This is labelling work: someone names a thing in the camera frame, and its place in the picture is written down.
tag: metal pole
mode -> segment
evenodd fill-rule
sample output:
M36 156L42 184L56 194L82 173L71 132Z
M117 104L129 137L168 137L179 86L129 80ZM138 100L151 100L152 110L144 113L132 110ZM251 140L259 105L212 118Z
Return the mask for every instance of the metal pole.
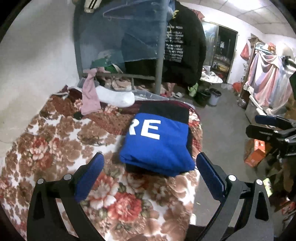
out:
M158 39L158 59L156 62L156 75L155 75L155 89L154 93L160 95L161 79L163 75L163 59L165 55L165 39L167 32L167 12L168 12L168 2L167 0L161 0L162 4L162 15L160 19L160 36Z

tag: gray floor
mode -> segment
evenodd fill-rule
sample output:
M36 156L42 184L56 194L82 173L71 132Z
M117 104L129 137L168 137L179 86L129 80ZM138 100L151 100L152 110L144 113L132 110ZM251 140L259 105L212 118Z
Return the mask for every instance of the gray floor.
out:
M200 108L192 98L185 96L182 99L196 106L196 111L200 116L203 129L202 150L211 162L221 166L226 174L233 174L241 181L253 182L257 178L255 169L245 164L243 160L244 145L247 139L245 130L250 124L244 113L245 110L238 107L233 91L222 89L220 84L212 85L211 88L216 88L222 93L215 107ZM184 90L178 87L174 91L184 93ZM206 226L219 204L213 199L201 178L194 203L196 224ZM243 200L240 200L230 226L235 225L242 204ZM280 211L273 214L276 235L281 233L283 218Z

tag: bolt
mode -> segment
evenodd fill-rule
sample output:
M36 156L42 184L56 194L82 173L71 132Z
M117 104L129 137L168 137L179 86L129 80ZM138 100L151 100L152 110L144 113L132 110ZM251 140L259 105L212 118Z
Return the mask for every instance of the bolt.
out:
M234 182L237 178L234 175L229 175L228 179Z
M71 174L66 174L65 176L64 176L64 179L65 180L70 180L72 178L72 175Z
M263 182L260 179L257 179L256 182L257 182L258 185L262 185L263 184Z
M40 179L38 179L37 183L38 183L38 184L42 184L43 181L44 181L43 178L40 178Z

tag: bed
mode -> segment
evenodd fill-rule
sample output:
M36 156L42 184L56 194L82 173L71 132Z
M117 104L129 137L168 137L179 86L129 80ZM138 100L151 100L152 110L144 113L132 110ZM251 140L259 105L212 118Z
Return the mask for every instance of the bed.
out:
M202 129L194 109L189 109L193 135L192 157L202 148ZM86 200L80 204L105 240L126 241L143 234L148 241L184 240L193 211L197 170L164 178L128 173L118 151L142 101L118 109L102 103L102 110L74 118L81 96L52 95L6 153L0 177L0 202L9 220L26 240L30 199L36 181L61 179L88 163L97 152L104 155L104 169ZM63 205L57 204L69 233L76 235Z

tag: black bucket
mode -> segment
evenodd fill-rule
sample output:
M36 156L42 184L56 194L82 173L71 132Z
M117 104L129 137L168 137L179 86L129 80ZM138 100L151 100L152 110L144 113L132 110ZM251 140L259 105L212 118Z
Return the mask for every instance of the black bucket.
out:
M206 89L202 91L197 91L194 99L201 107L205 107L210 98L211 93Z

